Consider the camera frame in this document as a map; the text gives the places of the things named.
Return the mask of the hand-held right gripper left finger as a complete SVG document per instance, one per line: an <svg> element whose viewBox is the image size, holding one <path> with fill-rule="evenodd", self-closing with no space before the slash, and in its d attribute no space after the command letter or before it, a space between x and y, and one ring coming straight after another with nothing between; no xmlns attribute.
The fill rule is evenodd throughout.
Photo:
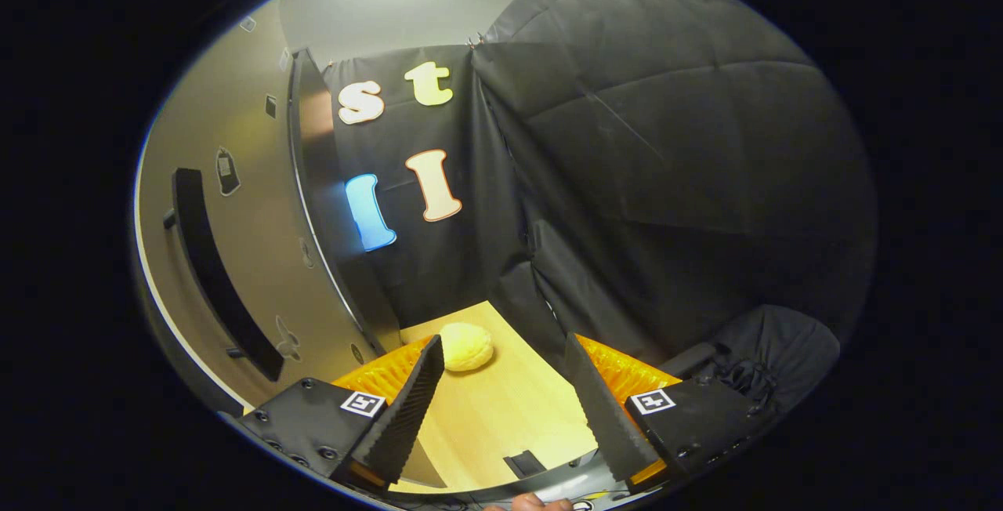
<svg viewBox="0 0 1003 511"><path fill-rule="evenodd" d="M404 475L444 372L444 341L427 335L340 378L302 375L243 414L219 417L291 468L386 492Z"/></svg>

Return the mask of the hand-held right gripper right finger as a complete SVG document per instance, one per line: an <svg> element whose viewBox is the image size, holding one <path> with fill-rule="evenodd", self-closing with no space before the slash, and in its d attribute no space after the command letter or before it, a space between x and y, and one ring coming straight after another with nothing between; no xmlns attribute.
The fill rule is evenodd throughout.
<svg viewBox="0 0 1003 511"><path fill-rule="evenodd" d="M567 336L565 361L599 453L631 493L705 475L773 421L717 378L676 378L583 335Z"/></svg>

